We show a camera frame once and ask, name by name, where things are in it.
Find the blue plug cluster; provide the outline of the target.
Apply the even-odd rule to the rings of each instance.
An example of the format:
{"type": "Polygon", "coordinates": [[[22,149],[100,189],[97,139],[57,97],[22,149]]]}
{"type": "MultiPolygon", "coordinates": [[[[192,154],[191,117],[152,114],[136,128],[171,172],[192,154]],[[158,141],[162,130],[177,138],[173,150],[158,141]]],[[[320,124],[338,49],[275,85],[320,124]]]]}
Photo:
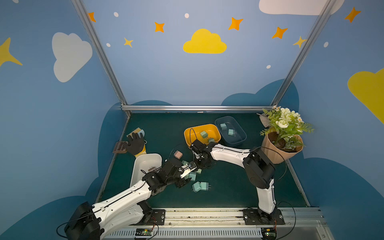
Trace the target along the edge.
{"type": "Polygon", "coordinates": [[[222,123],[222,124],[220,124],[220,128],[221,128],[221,130],[224,131],[227,129],[227,125],[225,123],[222,123]]]}
{"type": "Polygon", "coordinates": [[[197,174],[195,172],[189,173],[189,178],[191,179],[191,181],[195,181],[196,177],[197,177],[197,174]]]}

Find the green plug cluster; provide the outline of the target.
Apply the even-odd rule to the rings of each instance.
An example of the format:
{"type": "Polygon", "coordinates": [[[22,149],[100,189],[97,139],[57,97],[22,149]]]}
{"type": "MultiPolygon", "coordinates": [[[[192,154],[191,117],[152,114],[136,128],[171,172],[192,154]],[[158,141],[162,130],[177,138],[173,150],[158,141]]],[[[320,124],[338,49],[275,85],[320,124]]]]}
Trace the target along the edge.
{"type": "Polygon", "coordinates": [[[200,135],[203,139],[207,138],[208,137],[208,133],[206,131],[202,131],[200,132],[200,135]]]}

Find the blue plug isolated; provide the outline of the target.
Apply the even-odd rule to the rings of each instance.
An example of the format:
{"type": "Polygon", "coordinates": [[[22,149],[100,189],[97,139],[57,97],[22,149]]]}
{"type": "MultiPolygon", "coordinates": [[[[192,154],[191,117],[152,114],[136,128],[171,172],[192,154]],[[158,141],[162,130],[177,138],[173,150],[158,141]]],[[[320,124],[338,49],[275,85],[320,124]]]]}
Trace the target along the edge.
{"type": "Polygon", "coordinates": [[[228,135],[229,135],[229,136],[236,136],[236,135],[237,135],[237,132],[236,132],[236,130],[234,130],[234,129],[229,129],[229,130],[228,130],[228,135]]]}

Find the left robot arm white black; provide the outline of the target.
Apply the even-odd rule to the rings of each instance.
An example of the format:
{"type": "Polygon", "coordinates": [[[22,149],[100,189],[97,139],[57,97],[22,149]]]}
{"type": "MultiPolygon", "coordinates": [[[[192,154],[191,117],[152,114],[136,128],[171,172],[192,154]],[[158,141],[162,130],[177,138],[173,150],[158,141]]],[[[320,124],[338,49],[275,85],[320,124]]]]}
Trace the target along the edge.
{"type": "Polygon", "coordinates": [[[139,223],[150,215],[146,201],[161,193],[168,185],[183,187],[191,172],[189,165],[171,159],[156,170],[145,173],[140,181],[105,201],[80,204],[70,220],[63,224],[63,238],[68,240],[102,240],[125,226],[139,223]]]}

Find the yellow storage box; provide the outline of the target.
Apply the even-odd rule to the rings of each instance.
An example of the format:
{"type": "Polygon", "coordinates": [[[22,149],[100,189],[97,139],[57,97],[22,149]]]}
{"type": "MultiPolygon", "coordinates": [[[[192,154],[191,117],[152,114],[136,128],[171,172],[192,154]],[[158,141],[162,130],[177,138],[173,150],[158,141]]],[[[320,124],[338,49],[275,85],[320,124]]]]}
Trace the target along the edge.
{"type": "Polygon", "coordinates": [[[205,145],[219,143],[221,140],[219,129],[213,124],[187,128],[184,131],[184,137],[189,149],[195,140],[199,140],[205,145]]]}

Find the white storage tray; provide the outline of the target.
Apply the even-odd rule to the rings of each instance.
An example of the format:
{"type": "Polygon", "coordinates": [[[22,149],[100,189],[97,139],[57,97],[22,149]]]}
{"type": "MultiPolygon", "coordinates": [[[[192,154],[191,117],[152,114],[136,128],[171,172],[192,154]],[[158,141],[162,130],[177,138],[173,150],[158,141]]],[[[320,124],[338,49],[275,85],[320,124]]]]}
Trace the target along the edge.
{"type": "Polygon", "coordinates": [[[143,154],[136,158],[131,178],[130,187],[140,181],[148,169],[152,167],[160,168],[162,166],[162,157],[159,154],[143,154]]]}

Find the blue storage box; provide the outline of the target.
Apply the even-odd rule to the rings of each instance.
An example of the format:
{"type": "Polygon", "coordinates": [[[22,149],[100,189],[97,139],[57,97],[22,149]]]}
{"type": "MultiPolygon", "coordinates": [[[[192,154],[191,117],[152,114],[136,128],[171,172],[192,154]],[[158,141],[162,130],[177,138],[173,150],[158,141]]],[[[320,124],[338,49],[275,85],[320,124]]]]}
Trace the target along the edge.
{"type": "Polygon", "coordinates": [[[241,145],[246,139],[247,134],[231,116],[224,116],[215,120],[215,125],[222,136],[222,142],[228,147],[241,145]]]}

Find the brown grid drain cover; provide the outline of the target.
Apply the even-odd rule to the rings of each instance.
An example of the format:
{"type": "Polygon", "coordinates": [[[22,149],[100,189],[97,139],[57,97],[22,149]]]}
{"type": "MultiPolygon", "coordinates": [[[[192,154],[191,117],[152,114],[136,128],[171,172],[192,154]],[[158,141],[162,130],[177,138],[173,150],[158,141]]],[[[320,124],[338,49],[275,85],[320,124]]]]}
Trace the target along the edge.
{"type": "Polygon", "coordinates": [[[116,142],[115,147],[113,149],[114,154],[125,154],[127,153],[126,145],[128,144],[127,141],[119,141],[116,142]]]}

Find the potted artificial flower plant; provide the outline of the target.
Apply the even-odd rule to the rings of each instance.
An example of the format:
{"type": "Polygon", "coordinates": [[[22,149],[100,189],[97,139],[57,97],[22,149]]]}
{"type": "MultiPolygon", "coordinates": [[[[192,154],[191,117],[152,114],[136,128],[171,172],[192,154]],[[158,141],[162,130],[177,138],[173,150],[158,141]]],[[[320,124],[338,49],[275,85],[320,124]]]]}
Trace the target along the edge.
{"type": "Polygon", "coordinates": [[[263,109],[261,116],[266,117],[268,123],[260,132],[264,137],[262,151],[276,165],[301,152],[304,148],[301,135],[314,131],[298,112],[289,108],[273,106],[270,110],[263,109]]]}

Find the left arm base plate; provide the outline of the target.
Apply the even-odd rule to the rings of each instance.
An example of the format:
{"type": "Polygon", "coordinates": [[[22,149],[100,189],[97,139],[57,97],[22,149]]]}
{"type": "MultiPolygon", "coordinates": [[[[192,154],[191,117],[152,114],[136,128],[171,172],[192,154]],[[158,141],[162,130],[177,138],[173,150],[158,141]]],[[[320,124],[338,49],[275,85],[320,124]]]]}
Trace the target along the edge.
{"type": "Polygon", "coordinates": [[[165,224],[166,210],[154,209],[144,211],[142,219],[136,225],[158,225],[163,226],[165,224]]]}

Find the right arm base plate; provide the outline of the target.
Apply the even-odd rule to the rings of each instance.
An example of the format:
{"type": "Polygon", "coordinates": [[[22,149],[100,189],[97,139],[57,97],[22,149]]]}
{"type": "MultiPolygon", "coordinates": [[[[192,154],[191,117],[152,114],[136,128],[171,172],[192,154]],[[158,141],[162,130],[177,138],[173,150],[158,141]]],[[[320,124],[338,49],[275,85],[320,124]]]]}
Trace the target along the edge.
{"type": "Polygon", "coordinates": [[[246,225],[285,225],[281,210],[275,208],[271,214],[259,209],[243,209],[243,217],[246,225]]]}

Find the aluminium frame back bar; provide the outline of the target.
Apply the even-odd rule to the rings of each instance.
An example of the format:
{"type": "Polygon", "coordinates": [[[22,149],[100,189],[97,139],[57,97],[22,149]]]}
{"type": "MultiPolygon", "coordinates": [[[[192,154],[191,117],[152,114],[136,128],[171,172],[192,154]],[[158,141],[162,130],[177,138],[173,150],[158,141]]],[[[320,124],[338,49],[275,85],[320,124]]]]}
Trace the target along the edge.
{"type": "Polygon", "coordinates": [[[262,111],[273,106],[160,106],[160,105],[122,105],[124,111],[262,111]]]}

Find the aluminium frame rail front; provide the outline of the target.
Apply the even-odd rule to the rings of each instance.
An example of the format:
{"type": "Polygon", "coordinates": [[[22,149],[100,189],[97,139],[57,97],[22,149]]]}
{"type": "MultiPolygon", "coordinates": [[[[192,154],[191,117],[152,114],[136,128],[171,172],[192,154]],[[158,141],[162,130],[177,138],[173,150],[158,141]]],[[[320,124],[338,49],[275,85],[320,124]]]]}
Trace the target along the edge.
{"type": "Polygon", "coordinates": [[[281,208],[285,225],[246,225],[243,208],[167,208],[165,224],[128,225],[102,240],[332,240],[318,208],[281,208]]]}

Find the aluminium frame right post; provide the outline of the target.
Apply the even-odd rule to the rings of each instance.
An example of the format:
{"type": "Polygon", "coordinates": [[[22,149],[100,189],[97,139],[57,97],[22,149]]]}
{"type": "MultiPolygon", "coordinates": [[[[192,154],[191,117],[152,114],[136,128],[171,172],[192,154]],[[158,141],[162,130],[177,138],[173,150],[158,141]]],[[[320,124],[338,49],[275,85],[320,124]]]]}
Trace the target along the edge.
{"type": "Polygon", "coordinates": [[[328,0],[325,2],[325,5],[320,12],[318,18],[316,19],[311,31],[309,32],[307,36],[307,40],[304,42],[304,46],[301,47],[301,50],[299,51],[292,67],[290,68],[287,76],[284,78],[281,86],[279,87],[276,95],[274,96],[270,106],[275,106],[280,103],[282,100],[284,94],[288,90],[290,84],[294,80],[296,74],[298,73],[301,65],[305,61],[307,55],[310,53],[311,48],[313,47],[314,43],[316,42],[318,36],[320,35],[321,31],[325,27],[327,21],[329,20],[330,16],[332,15],[332,10],[336,4],[336,0],[328,0]]]}

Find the aluminium frame post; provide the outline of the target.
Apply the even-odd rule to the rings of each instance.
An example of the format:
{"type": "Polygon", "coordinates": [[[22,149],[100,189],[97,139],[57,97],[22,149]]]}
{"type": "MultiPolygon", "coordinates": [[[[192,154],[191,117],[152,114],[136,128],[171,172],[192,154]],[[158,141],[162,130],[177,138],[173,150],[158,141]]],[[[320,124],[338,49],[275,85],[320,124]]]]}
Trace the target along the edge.
{"type": "Polygon", "coordinates": [[[332,15],[332,10],[336,4],[336,0],[328,0],[325,2],[325,5],[320,12],[318,18],[316,19],[311,31],[309,32],[307,36],[307,40],[304,42],[304,46],[301,47],[301,50],[299,51],[292,67],[290,68],[287,76],[284,78],[281,86],[279,87],[276,95],[274,96],[270,106],[275,106],[280,103],[282,100],[284,94],[288,90],[290,84],[294,80],[296,74],[298,73],[301,65],[305,61],[307,55],[310,53],[311,48],[313,47],[314,43],[316,42],[318,36],[320,35],[321,31],[325,27],[327,21],[329,20],[330,16],[332,15]]]}
{"type": "Polygon", "coordinates": [[[131,114],[132,112],[129,111],[129,110],[123,110],[123,107],[126,106],[128,103],[127,103],[127,100],[124,96],[124,93],[122,91],[122,88],[119,84],[119,81],[113,71],[113,68],[108,60],[108,57],[106,55],[106,52],[104,51],[103,49],[103,46],[102,46],[102,43],[97,35],[97,32],[93,26],[93,23],[88,15],[88,12],[87,12],[87,9],[86,9],[86,6],[84,4],[83,1],[80,1],[80,0],[72,0],[72,3],[77,11],[77,14],[78,16],[80,17],[82,23],[83,23],[83,26],[92,42],[92,45],[93,47],[95,48],[96,50],[96,53],[102,63],[102,66],[114,88],[114,91],[121,103],[121,109],[122,111],[124,111],[128,117],[128,119],[130,119],[131,117],[131,114]]]}

